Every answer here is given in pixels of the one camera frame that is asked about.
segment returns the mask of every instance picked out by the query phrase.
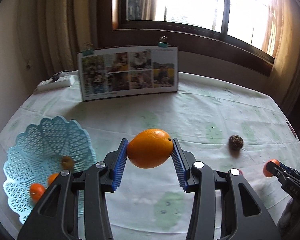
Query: walnut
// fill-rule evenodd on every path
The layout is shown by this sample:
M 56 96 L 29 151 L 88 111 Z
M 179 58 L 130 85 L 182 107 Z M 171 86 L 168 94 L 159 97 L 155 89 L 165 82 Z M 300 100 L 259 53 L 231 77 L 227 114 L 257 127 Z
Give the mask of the walnut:
M 243 140 L 239 135 L 231 135 L 229 138 L 229 147 L 232 150 L 238 151 L 243 146 Z

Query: beige curtain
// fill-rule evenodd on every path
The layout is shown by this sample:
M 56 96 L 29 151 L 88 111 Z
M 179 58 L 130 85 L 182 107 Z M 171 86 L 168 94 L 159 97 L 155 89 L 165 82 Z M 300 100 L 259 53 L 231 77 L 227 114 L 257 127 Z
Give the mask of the beige curtain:
M 268 5 L 268 23 L 261 50 L 276 58 L 282 30 L 282 0 L 271 0 Z
M 89 2 L 20 0 L 18 38 L 25 61 L 35 62 L 48 77 L 76 70 L 76 54 L 91 43 Z
M 141 0 L 142 20 L 154 20 L 157 0 Z
M 300 93 L 300 7 L 295 0 L 281 0 L 282 30 L 271 75 L 263 88 L 285 115 Z

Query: window frame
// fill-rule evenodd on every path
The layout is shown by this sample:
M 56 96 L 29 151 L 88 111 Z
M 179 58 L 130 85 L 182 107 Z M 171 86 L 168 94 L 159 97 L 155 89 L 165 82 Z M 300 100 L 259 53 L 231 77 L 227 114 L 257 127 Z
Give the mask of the window frame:
M 180 51 L 219 58 L 241 65 L 267 77 L 274 58 L 256 47 L 226 34 L 230 0 L 225 0 L 221 33 L 175 22 L 127 20 L 127 0 L 97 0 L 97 30 L 100 48 L 154 45 L 166 36 Z

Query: tangerine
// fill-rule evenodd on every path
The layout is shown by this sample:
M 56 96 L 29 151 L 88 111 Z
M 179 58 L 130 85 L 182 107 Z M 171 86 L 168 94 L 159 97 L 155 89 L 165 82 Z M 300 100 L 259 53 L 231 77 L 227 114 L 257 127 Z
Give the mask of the tangerine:
M 59 173 L 53 173 L 48 177 L 48 186 L 52 184 L 56 177 L 58 177 Z
M 263 166 L 263 175 L 265 175 L 267 178 L 271 178 L 273 176 L 273 174 L 266 169 L 266 165 L 268 162 L 273 162 L 277 165 L 280 165 L 280 163 L 278 160 L 272 159 L 272 160 L 267 161 L 266 164 Z
M 33 183 L 30 185 L 30 197 L 34 203 L 37 203 L 39 201 L 45 190 L 46 189 L 44 188 L 44 186 L 39 183 Z
M 137 167 L 149 169 L 164 163 L 170 157 L 172 150 L 172 139 L 167 132 L 148 129 L 129 142 L 127 155 Z

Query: light blue fruit basket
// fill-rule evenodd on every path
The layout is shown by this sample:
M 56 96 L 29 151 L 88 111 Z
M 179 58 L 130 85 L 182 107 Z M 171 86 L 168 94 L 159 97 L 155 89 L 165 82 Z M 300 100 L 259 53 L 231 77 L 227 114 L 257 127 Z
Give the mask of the light blue fruit basket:
M 31 124 L 20 133 L 16 145 L 8 150 L 3 165 L 7 180 L 3 189 L 9 207 L 19 215 L 22 224 L 34 207 L 29 195 L 32 183 L 47 187 L 48 176 L 62 170 L 62 156 L 70 156 L 74 172 L 88 169 L 97 162 L 89 134 L 75 120 L 62 116 L 43 118 L 39 125 Z M 78 217 L 83 215 L 83 192 L 79 193 Z

